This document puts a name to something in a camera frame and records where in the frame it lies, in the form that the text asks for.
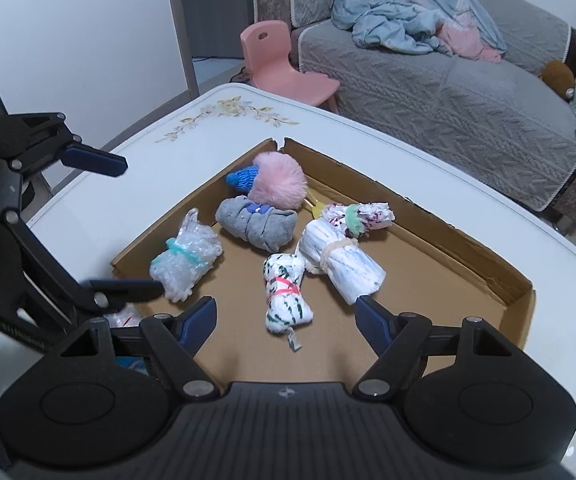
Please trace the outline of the bubble wrap roll teal band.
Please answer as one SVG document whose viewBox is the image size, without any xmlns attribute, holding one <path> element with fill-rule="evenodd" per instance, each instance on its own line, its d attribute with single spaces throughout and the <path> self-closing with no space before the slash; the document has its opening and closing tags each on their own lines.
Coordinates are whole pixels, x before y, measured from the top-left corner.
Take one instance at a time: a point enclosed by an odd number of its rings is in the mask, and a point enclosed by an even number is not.
<svg viewBox="0 0 576 480">
<path fill-rule="evenodd" d="M 176 304 L 185 301 L 194 286 L 222 256 L 223 246 L 210 226 L 199 221 L 199 209 L 192 208 L 177 231 L 166 240 L 166 250 L 151 261 L 150 277 L 162 284 L 164 296 Z"/>
</svg>

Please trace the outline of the light blue blanket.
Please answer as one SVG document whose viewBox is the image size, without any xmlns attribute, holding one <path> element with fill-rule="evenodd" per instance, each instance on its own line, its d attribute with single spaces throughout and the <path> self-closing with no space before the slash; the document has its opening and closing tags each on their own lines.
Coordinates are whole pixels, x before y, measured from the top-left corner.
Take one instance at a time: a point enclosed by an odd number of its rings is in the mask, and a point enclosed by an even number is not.
<svg viewBox="0 0 576 480">
<path fill-rule="evenodd" d="M 478 29 L 486 44 L 502 57 L 506 52 L 501 31 L 477 0 L 334 0 L 331 21 L 364 49 L 452 56 L 437 37 L 441 25 L 449 22 Z"/>
</svg>

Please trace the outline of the clear plastic bag roll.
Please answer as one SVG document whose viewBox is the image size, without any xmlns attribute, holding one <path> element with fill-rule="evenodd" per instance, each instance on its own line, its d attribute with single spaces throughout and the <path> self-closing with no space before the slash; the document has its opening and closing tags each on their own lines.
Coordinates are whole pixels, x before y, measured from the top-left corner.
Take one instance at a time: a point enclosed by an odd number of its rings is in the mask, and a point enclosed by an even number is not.
<svg viewBox="0 0 576 480">
<path fill-rule="evenodd" d="M 122 328 L 137 326 L 143 319 L 143 315 L 140 314 L 134 304 L 127 304 L 119 312 L 105 314 L 104 318 L 111 328 Z"/>
</svg>

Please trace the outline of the pink plastic child chair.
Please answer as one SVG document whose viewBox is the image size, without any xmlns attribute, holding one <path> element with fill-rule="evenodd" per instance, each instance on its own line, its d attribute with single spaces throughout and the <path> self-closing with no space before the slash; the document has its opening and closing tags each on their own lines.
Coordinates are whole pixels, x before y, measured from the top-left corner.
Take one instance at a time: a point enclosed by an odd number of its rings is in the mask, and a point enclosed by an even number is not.
<svg viewBox="0 0 576 480">
<path fill-rule="evenodd" d="M 254 23 L 241 32 L 240 42 L 246 71 L 256 88 L 315 107 L 326 105 L 331 113 L 339 113 L 340 82 L 321 73 L 302 73 L 291 65 L 291 37 L 285 22 Z"/>
</svg>

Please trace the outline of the pink fluffy pompom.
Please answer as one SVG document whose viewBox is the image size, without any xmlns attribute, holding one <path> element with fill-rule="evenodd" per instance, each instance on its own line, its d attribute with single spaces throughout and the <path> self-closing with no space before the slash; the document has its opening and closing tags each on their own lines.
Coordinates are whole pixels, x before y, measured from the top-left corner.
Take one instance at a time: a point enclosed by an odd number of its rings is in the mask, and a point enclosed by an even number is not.
<svg viewBox="0 0 576 480">
<path fill-rule="evenodd" d="M 251 166 L 230 172 L 226 183 L 253 203 L 278 209 L 299 209 L 308 192 L 302 167 L 282 152 L 256 155 Z"/>
</svg>

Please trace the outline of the pink cloth on sofa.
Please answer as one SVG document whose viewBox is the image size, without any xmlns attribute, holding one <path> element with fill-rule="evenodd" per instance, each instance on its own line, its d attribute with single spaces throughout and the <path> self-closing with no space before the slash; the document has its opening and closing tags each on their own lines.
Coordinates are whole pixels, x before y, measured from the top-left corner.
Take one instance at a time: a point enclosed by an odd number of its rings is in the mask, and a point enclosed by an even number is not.
<svg viewBox="0 0 576 480">
<path fill-rule="evenodd" d="M 499 63 L 500 52 L 486 44 L 476 28 L 463 28 L 459 24 L 444 22 L 437 31 L 437 37 L 451 54 L 473 61 Z"/>
</svg>

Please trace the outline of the white green spotted sock roll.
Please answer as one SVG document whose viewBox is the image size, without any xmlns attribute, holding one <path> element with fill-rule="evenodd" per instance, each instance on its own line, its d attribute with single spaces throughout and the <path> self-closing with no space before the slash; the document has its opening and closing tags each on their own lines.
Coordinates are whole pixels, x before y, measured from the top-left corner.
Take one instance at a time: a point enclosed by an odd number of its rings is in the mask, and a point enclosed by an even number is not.
<svg viewBox="0 0 576 480">
<path fill-rule="evenodd" d="M 305 261 L 296 254 L 274 254 L 263 263 L 267 309 L 266 329 L 274 335 L 284 335 L 293 352 L 302 348 L 296 328 L 313 321 L 313 311 L 305 301 L 301 285 Z"/>
</svg>

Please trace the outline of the grey sock roll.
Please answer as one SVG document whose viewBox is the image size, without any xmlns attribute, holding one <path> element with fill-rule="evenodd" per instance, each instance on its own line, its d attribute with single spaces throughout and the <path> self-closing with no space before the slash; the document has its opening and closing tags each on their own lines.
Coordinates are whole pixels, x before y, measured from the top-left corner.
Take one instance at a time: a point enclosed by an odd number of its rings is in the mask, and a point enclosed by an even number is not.
<svg viewBox="0 0 576 480">
<path fill-rule="evenodd" d="M 298 214 L 294 210 L 258 204 L 239 195 L 226 198 L 218 205 L 215 220 L 231 236 L 274 254 L 294 238 Z"/>
</svg>

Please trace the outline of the brown plush toy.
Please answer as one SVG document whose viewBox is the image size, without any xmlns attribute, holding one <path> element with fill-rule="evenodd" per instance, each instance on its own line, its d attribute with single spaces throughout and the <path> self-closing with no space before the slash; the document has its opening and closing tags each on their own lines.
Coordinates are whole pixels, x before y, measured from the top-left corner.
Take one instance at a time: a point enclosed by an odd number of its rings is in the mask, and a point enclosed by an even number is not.
<svg viewBox="0 0 576 480">
<path fill-rule="evenodd" d="M 576 78 L 572 70 L 561 61 L 547 62 L 538 75 L 548 88 L 551 88 L 561 99 L 570 102 L 574 97 Z"/>
</svg>

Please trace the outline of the white blue striped roll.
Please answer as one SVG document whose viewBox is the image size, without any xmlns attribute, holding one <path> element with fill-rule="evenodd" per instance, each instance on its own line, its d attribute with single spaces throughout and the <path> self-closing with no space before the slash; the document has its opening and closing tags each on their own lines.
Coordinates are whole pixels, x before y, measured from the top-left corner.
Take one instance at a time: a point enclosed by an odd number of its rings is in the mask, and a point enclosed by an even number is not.
<svg viewBox="0 0 576 480">
<path fill-rule="evenodd" d="M 296 253 L 310 273 L 326 275 L 347 304 L 378 292 L 387 275 L 354 238 L 346 237 L 322 218 L 305 225 Z"/>
</svg>

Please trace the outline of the grey covered sofa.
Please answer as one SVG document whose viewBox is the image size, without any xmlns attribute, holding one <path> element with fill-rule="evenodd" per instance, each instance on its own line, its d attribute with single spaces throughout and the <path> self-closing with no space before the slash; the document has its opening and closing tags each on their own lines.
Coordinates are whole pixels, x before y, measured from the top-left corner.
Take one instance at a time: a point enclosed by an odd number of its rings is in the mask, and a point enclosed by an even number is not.
<svg viewBox="0 0 576 480">
<path fill-rule="evenodd" d="M 505 42 L 499 63 L 357 47 L 334 0 L 253 0 L 283 21 L 300 70 L 340 82 L 343 116 L 436 156 L 535 211 L 576 225 L 576 86 L 570 102 L 538 78 L 558 60 L 576 78 L 576 29 L 523 0 L 477 0 Z"/>
</svg>

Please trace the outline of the shallow cardboard box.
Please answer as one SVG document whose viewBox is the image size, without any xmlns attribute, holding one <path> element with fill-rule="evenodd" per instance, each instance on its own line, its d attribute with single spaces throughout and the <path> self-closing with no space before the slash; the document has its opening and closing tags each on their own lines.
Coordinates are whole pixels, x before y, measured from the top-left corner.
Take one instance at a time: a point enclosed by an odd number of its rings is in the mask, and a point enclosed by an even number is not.
<svg viewBox="0 0 576 480">
<path fill-rule="evenodd" d="M 369 177 L 318 151 L 287 140 L 280 147 L 304 170 L 324 203 L 388 203 L 391 228 L 373 232 L 361 248 L 386 272 L 377 301 L 394 313 L 415 312 L 437 325 L 478 316 L 523 346 L 532 320 L 532 283 L 506 260 Z M 353 385 L 376 356 L 354 321 L 354 310 L 324 274 L 306 274 L 301 291 L 313 311 L 297 329 L 299 350 L 265 327 L 264 252 L 225 231 L 223 252 L 195 286 L 210 296 L 215 330 L 196 361 L 220 386 L 230 382 L 343 382 Z"/>
</svg>

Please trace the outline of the white purple patterned bundle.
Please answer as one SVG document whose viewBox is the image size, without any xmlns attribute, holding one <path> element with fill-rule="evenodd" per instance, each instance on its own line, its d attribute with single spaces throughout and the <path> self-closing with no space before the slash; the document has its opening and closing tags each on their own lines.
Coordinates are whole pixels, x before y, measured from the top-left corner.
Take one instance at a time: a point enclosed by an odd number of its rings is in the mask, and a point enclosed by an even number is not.
<svg viewBox="0 0 576 480">
<path fill-rule="evenodd" d="M 360 238 L 392 226 L 395 215 L 387 203 L 329 204 L 320 216 L 346 237 Z"/>
</svg>

